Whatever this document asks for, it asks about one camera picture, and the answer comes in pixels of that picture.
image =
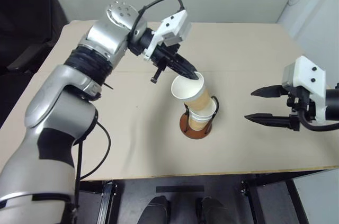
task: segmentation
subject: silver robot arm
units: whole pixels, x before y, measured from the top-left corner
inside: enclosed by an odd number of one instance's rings
[[[178,42],[187,35],[187,13],[164,19],[158,31],[147,28],[146,9],[115,2],[82,38],[63,65],[39,89],[25,114],[26,134],[0,175],[1,223],[72,223],[75,170],[71,147],[93,130],[98,112],[90,101],[129,48],[196,79],[196,69],[181,57]]]

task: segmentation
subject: black chair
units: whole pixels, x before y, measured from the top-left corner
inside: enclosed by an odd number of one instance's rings
[[[0,126],[67,23],[58,0],[0,0]]]

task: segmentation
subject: white paper cup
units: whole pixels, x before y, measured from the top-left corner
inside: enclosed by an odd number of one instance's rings
[[[205,87],[205,80],[200,72],[195,72],[199,79],[193,80],[177,76],[171,86],[174,97],[182,100],[192,110],[203,110],[209,103],[210,96]]]
[[[192,130],[202,130],[206,124],[211,120],[214,112],[217,109],[217,105],[213,99],[209,99],[208,105],[202,110],[191,110],[189,125]]]

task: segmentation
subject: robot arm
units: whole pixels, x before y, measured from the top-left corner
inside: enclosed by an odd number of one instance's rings
[[[250,121],[294,131],[299,131],[300,123],[312,131],[339,129],[339,123],[324,125],[326,121],[339,121],[339,83],[335,89],[326,89],[325,71],[305,56],[286,66],[281,85],[260,88],[251,95],[266,98],[287,95],[287,106],[292,108],[292,114],[289,117],[263,113],[246,115]]]
[[[166,67],[198,79],[195,67],[177,53],[190,26],[178,1],[180,11],[164,19],[157,31],[147,28],[142,14],[158,2],[140,12],[125,3],[109,5],[65,63],[49,75],[26,110],[24,140],[0,176],[1,223],[73,221],[71,147],[95,127],[98,114],[90,101],[100,97],[101,86],[127,48],[158,67],[154,83]]]

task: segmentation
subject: table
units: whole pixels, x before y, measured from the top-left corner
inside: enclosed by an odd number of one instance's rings
[[[0,129],[0,169],[21,143],[24,113],[30,100],[54,69],[62,64],[94,21],[74,21],[34,75]],[[339,167],[339,131],[312,132],[301,128],[264,127],[244,115],[288,115],[286,98],[260,98],[250,93],[281,83],[284,66],[303,54],[277,24],[193,23],[179,53],[202,72],[220,110],[211,134],[201,140],[183,135],[179,119],[183,104],[171,95],[176,74],[166,70],[154,85],[156,68],[127,52],[107,78],[94,104],[99,121],[112,137],[105,163],[87,180],[271,173]],[[95,128],[84,142],[82,174],[101,160],[107,147]],[[76,158],[76,147],[73,156]]]

